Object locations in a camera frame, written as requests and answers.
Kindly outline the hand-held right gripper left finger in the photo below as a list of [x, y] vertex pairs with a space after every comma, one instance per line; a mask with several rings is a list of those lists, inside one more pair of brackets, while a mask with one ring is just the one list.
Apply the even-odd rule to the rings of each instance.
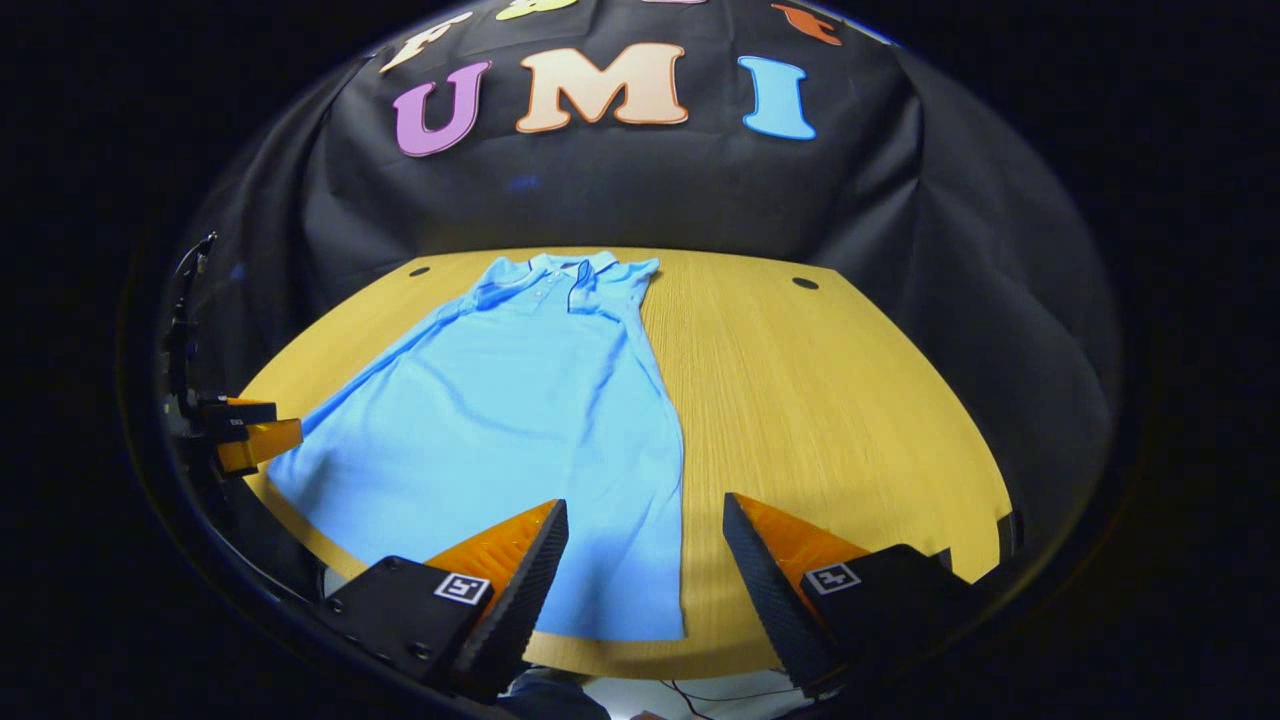
[[554, 498], [425, 562], [385, 556], [323, 601], [323, 624], [420, 685], [489, 705], [518, 675], [568, 538]]

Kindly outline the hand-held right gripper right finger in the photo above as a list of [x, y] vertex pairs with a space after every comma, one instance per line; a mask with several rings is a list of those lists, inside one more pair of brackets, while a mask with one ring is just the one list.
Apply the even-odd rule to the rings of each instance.
[[746, 495], [722, 533], [788, 679], [806, 697], [904, 673], [959, 635], [986, 589], [910, 544], [872, 551]]

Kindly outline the light blue T-shirt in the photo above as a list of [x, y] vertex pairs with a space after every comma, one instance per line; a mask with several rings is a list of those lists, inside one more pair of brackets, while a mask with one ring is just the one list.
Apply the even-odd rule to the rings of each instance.
[[659, 272], [608, 251], [497, 259], [308, 413], [269, 482], [369, 564], [563, 500], [536, 629], [681, 641], [684, 433], [641, 315]]

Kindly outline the person's dark trousers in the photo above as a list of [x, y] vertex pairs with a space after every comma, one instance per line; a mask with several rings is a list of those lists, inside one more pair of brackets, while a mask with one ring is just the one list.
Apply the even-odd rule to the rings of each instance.
[[594, 680], [586, 674], [534, 666], [512, 682], [495, 706], [520, 720], [612, 720], [585, 691]]

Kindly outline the black backdrop cloth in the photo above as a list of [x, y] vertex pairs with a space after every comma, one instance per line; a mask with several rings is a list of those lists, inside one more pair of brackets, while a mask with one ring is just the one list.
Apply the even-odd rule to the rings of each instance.
[[[993, 109], [915, 53], [771, 0], [494, 1], [403, 65], [393, 37], [311, 83], [228, 161], [191, 237], [192, 379], [238, 391], [410, 259], [534, 246], [682, 249], [838, 272], [916, 345], [987, 439], [1027, 524], [1078, 510], [1120, 409], [1120, 327], [1076, 205]], [[673, 44], [677, 126], [572, 115], [524, 135], [524, 58], [599, 67]]]

